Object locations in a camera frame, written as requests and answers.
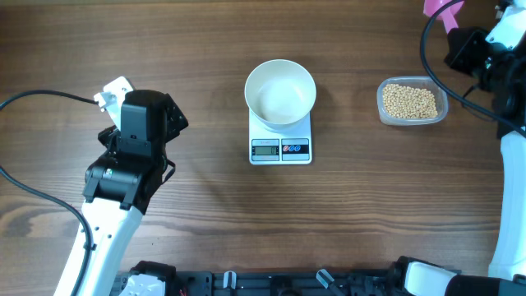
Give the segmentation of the pink plastic scoop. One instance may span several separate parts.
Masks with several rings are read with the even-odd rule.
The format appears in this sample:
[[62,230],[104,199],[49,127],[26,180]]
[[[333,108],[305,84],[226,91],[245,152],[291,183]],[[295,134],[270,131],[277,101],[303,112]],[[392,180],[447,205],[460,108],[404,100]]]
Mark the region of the pink plastic scoop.
[[[449,2],[452,2],[452,0],[425,0],[423,5],[423,13],[426,16],[431,17]],[[442,21],[446,33],[450,33],[452,29],[457,29],[459,27],[455,16],[463,5],[464,1],[458,2],[455,5],[447,7],[440,15],[436,17],[437,20]]]

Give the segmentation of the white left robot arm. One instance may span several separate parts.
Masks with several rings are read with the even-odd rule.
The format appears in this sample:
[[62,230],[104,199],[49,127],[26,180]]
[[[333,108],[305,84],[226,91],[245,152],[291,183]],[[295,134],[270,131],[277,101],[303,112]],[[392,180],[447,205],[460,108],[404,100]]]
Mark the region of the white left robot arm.
[[188,126],[168,94],[132,90],[117,108],[104,98],[96,102],[118,119],[99,133],[106,150],[85,172],[81,213],[87,224],[78,229],[57,295],[110,293],[151,197],[175,172],[166,145]]

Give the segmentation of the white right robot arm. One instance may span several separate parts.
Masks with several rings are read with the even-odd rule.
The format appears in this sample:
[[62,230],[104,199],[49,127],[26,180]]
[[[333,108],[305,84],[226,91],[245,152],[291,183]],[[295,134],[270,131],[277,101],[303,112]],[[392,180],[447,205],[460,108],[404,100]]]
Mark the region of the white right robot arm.
[[467,101],[441,81],[421,57],[429,77],[469,108],[498,122],[504,166],[501,226],[488,275],[461,275],[444,267],[401,257],[391,268],[390,287],[405,295],[523,295],[525,293],[525,42],[493,44],[477,27],[453,29],[445,63],[474,76],[494,94],[492,109]]

